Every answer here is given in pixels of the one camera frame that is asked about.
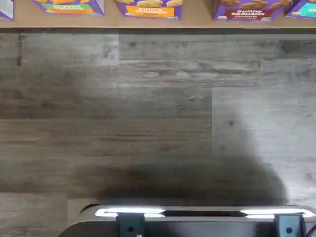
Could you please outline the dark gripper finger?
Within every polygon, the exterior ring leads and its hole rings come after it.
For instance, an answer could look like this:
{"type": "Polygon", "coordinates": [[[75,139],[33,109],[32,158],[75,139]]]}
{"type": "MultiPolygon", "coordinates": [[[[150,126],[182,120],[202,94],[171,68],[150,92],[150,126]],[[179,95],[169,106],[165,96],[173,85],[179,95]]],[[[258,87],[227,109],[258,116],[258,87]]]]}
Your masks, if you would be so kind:
{"type": "Polygon", "coordinates": [[[278,214],[275,215],[277,237],[305,237],[306,225],[303,215],[300,214],[278,214]]]}
{"type": "Polygon", "coordinates": [[[144,237],[145,216],[143,213],[119,213],[116,217],[118,237],[144,237]]]}

